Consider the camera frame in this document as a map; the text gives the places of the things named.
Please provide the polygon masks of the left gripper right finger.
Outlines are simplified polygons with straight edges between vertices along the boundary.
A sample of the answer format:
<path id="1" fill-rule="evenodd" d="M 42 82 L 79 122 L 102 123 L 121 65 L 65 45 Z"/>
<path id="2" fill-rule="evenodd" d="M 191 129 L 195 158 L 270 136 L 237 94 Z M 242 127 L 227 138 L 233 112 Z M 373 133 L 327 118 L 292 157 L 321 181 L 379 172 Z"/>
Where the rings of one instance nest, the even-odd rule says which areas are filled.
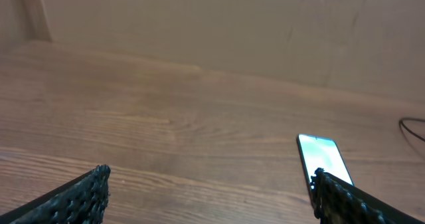
<path id="1" fill-rule="evenodd" d="M 315 170 L 310 187 L 313 212 L 321 224 L 424 224 L 322 168 Z"/>

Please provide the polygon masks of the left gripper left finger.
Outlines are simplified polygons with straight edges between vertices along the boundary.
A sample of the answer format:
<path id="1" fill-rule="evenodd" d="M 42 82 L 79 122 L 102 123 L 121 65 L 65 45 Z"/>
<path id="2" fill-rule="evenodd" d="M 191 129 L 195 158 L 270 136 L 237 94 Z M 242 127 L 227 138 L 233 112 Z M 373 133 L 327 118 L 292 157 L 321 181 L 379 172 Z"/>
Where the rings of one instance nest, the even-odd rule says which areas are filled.
<path id="1" fill-rule="evenodd" d="M 99 224 L 109 201 L 107 165 L 95 169 L 1 216 L 2 223 Z"/>

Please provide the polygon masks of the Samsung Galaxy smartphone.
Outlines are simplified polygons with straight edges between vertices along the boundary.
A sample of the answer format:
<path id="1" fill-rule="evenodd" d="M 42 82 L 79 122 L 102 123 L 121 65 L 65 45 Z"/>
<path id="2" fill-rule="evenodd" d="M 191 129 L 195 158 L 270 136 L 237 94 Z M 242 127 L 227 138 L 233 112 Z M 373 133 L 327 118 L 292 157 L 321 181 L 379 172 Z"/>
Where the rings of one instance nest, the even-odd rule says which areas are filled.
<path id="1" fill-rule="evenodd" d="M 314 206 L 312 176 L 317 168 L 324 169 L 350 185 L 354 185 L 336 142 L 330 138 L 298 134 L 297 146 L 306 180 L 310 202 Z"/>

